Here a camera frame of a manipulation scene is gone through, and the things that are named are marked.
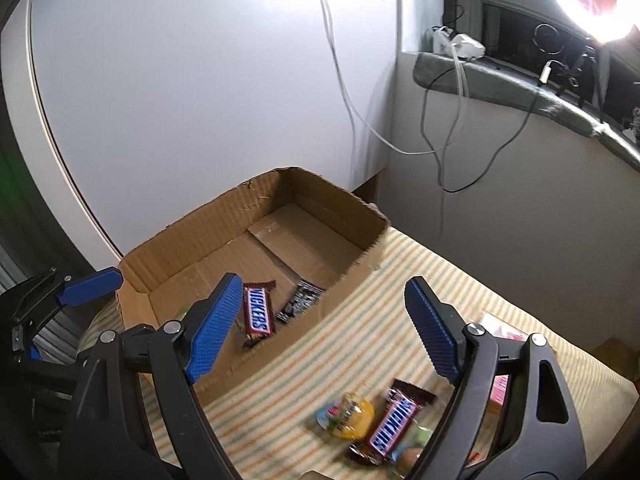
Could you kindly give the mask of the small green candy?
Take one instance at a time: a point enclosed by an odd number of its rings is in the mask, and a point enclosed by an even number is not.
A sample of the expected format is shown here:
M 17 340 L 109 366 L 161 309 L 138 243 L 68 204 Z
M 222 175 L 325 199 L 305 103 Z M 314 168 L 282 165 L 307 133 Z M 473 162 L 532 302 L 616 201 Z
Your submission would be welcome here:
M 432 428 L 413 424 L 408 432 L 408 447 L 425 448 L 432 435 Z

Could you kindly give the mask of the white power adapter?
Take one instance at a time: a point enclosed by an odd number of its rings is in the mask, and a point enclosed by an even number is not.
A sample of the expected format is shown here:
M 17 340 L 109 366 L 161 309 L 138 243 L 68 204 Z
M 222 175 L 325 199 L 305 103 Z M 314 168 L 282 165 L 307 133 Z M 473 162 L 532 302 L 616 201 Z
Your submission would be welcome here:
M 479 41 L 465 34 L 456 34 L 447 26 L 433 28 L 433 53 L 452 58 L 457 55 L 462 60 L 479 60 L 484 58 L 486 47 Z

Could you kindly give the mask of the small black candy packet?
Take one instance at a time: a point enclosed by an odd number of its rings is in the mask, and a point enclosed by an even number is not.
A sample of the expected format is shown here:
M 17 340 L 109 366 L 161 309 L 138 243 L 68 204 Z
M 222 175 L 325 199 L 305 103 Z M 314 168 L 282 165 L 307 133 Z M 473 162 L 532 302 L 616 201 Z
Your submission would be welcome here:
M 296 285 L 293 295 L 277 313 L 276 319 L 280 323 L 288 324 L 288 322 L 294 320 L 294 318 L 298 318 L 308 308 L 313 306 L 325 291 L 324 288 L 301 278 Z

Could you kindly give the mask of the white plug connector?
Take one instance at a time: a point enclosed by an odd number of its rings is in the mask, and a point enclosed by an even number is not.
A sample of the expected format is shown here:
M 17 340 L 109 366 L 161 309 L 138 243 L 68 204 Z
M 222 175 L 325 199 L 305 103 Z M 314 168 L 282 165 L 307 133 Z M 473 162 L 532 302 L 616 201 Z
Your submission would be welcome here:
M 542 68 L 542 71 L 540 72 L 540 75 L 538 77 L 537 84 L 539 87 L 542 87 L 545 84 L 548 84 L 549 78 L 552 73 L 553 64 L 554 64 L 554 60 L 549 60 L 546 64 L 544 64 L 544 67 Z

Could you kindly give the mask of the green snack packet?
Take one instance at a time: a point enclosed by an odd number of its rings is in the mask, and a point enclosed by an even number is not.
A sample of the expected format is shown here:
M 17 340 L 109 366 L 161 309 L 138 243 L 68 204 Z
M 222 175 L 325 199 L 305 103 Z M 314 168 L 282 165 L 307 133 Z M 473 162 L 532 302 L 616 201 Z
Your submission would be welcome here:
M 181 321 L 184 319 L 184 317 L 189 313 L 189 311 L 191 310 L 190 306 L 184 306 L 182 307 L 175 315 L 174 315 L 174 320 L 178 320 Z

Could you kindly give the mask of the brown cardboard box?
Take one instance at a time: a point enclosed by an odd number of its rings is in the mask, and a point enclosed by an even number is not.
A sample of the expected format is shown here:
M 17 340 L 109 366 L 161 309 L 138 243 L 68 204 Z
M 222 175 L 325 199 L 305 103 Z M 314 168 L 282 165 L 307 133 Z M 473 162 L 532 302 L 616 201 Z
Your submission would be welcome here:
M 351 192 L 302 168 L 251 178 L 190 212 L 128 252 L 116 292 L 127 328 L 160 327 L 210 295 L 226 273 L 244 282 L 274 282 L 280 311 L 300 280 L 319 300 L 254 348 L 234 326 L 213 369 L 195 385 L 209 404 L 264 370 L 302 340 L 356 290 L 381 262 L 390 222 Z

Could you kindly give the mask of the white wardrobe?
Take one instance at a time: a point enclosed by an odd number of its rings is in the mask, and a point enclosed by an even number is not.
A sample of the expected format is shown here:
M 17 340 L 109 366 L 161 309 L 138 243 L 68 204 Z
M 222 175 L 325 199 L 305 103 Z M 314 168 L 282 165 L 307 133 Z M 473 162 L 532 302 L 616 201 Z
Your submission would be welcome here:
M 1 77 L 37 190 L 104 268 L 270 169 L 372 178 L 396 54 L 397 0 L 18 0 Z

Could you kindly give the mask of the yellow toy egg snack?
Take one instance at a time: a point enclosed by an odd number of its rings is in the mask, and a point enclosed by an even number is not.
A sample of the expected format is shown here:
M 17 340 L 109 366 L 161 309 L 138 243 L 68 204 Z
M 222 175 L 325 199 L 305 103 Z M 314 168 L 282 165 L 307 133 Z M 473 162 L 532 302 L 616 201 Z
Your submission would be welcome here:
M 374 415 L 374 407 L 367 399 L 350 392 L 318 411 L 316 422 L 332 437 L 359 441 L 368 434 Z

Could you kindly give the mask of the packaged sliced bread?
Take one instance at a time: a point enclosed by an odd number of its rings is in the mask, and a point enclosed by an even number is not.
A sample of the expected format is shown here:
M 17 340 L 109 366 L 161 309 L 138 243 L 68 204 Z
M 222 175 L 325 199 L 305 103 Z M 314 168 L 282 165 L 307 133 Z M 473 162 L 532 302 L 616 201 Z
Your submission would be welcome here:
M 497 318 L 489 312 L 483 313 L 480 318 L 480 324 L 482 324 L 484 329 L 496 339 L 509 339 L 515 341 L 526 341 L 527 339 L 526 333 L 523 333 L 521 330 L 518 330 L 507 322 L 500 320 L 500 318 Z M 508 388 L 509 385 L 509 375 L 501 374 L 502 370 L 507 370 L 509 368 L 509 364 L 502 364 L 503 360 L 504 354 L 501 353 L 496 368 L 497 373 L 494 378 L 494 382 L 492 383 L 492 389 L 489 397 L 489 407 L 494 411 L 498 411 L 503 407 L 504 400 L 506 400 L 506 388 Z

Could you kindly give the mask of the brown chocolate egg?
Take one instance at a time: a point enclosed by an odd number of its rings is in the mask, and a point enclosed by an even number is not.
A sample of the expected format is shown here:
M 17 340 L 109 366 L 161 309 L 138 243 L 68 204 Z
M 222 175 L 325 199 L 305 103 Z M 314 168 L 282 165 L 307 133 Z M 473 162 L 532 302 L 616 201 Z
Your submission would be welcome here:
M 396 456 L 395 469 L 396 472 L 405 478 L 416 464 L 423 448 L 404 448 Z

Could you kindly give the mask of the Snickers bar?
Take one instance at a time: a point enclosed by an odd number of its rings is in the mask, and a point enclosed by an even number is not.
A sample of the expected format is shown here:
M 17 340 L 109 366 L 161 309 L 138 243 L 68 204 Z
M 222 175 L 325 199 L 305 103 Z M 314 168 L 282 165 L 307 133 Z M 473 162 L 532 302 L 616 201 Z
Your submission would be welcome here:
M 367 437 L 349 445 L 346 457 L 364 466 L 388 462 L 416 415 L 436 400 L 435 393 L 395 379 L 388 390 L 382 418 Z
M 243 284 L 245 348 L 253 348 L 276 333 L 271 292 L 275 281 Z

